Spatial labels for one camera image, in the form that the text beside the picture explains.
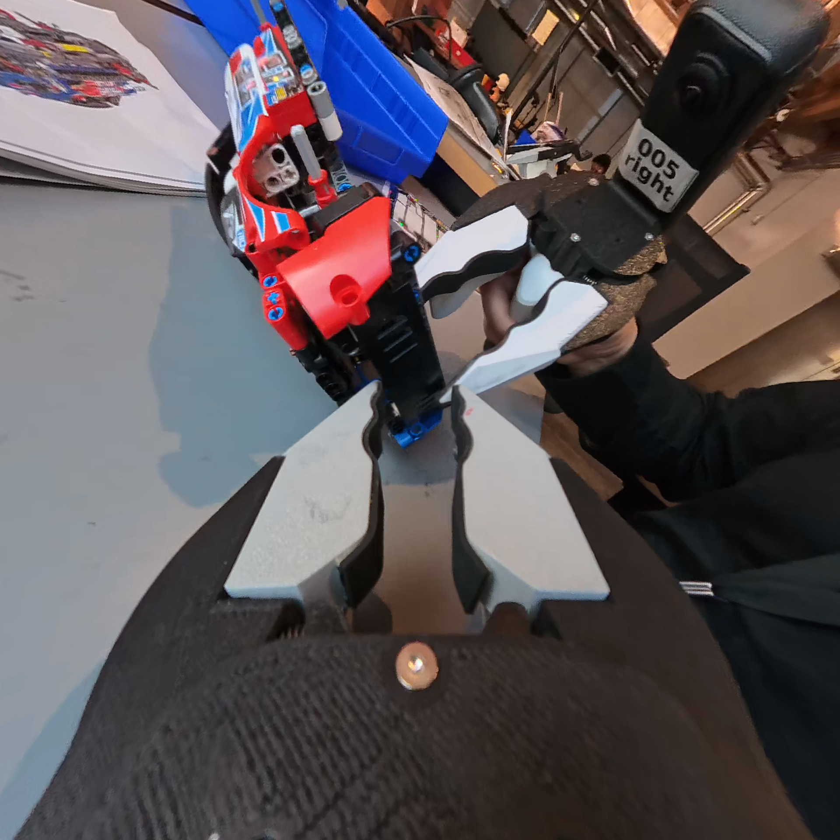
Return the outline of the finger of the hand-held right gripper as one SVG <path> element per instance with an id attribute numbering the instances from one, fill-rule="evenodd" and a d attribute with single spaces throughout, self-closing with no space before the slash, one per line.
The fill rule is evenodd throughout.
<path id="1" fill-rule="evenodd" d="M 608 305 L 590 282 L 564 278 L 543 255 L 523 268 L 511 303 L 512 328 L 496 347 L 467 364 L 447 388 L 480 394 L 530 375 L 559 359 L 566 345 Z"/>
<path id="2" fill-rule="evenodd" d="M 422 302 L 434 319 L 445 319 L 481 286 L 519 268 L 528 253 L 529 220 L 515 206 L 450 230 L 416 263 Z"/>

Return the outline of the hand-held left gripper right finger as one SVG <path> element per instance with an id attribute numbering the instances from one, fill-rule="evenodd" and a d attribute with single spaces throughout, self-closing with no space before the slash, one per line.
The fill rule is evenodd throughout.
<path id="1" fill-rule="evenodd" d="M 603 602 L 611 590 L 551 457 L 465 387 L 453 390 L 452 571 L 464 611 Z"/>

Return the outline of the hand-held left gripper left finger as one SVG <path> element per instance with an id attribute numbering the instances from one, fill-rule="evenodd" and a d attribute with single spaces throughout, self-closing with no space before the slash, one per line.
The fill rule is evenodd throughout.
<path id="1" fill-rule="evenodd" d="M 355 607 L 383 567 L 382 385 L 291 446 L 224 584 L 232 599 Z"/>

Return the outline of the red black toy race car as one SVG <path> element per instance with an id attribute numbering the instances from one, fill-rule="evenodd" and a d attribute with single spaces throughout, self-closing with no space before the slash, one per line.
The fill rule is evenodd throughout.
<path id="1" fill-rule="evenodd" d="M 388 433 L 408 448 L 443 414 L 416 273 L 424 250 L 393 218 L 393 190 L 351 181 L 329 89 L 287 4 L 271 9 L 225 69 L 229 122 L 206 152 L 209 212 L 291 354 L 338 405 L 380 381 Z"/>

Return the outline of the grey desk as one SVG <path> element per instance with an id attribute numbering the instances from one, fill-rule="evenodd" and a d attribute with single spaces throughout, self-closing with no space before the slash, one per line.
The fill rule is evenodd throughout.
<path id="1" fill-rule="evenodd" d="M 203 199 L 2 182 L 2 838 L 172 555 L 334 405 Z"/>

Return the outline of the person's right hand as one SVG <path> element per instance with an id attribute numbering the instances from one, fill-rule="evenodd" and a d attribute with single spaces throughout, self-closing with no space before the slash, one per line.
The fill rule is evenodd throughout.
<path id="1" fill-rule="evenodd" d="M 519 274 L 514 271 L 491 280 L 479 289 L 489 346 L 499 344 L 515 324 L 510 309 L 518 283 Z M 624 360 L 638 337 L 635 317 L 622 320 L 607 308 L 574 337 L 559 360 L 539 371 L 538 376 L 544 380 L 568 380 L 603 372 Z"/>

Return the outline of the wooden workbench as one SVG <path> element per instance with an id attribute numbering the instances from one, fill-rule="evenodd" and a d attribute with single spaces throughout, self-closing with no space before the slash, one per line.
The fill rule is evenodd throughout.
<path id="1" fill-rule="evenodd" d="M 431 61 L 403 66 L 447 119 L 434 159 L 417 177 L 453 215 L 462 214 L 479 197 L 504 183 L 542 174 L 555 177 L 574 161 L 589 157 L 574 141 L 514 144 L 510 114 L 500 116 L 497 104 L 481 82 L 478 65 L 445 74 Z"/>

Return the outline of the blue storage bin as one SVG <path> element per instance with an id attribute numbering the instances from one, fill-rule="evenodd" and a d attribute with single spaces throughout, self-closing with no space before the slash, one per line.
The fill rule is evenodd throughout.
<path id="1" fill-rule="evenodd" d="M 343 129 L 344 162 L 395 186 L 420 178 L 448 120 L 357 13 L 333 1 L 286 2 Z"/>

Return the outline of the person's black clothing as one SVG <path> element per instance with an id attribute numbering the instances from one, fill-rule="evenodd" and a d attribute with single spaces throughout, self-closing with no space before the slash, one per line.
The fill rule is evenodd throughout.
<path id="1" fill-rule="evenodd" d="M 673 507 L 634 526 L 726 656 L 764 751 L 815 838 L 838 838 L 838 447 L 724 464 L 611 455 Z"/>

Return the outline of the open instruction booklet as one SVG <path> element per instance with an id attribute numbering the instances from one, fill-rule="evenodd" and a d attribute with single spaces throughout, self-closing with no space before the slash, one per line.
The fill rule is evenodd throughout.
<path id="1" fill-rule="evenodd" d="M 3 179 L 204 195 L 219 129 L 114 11 L 1 6 Z"/>

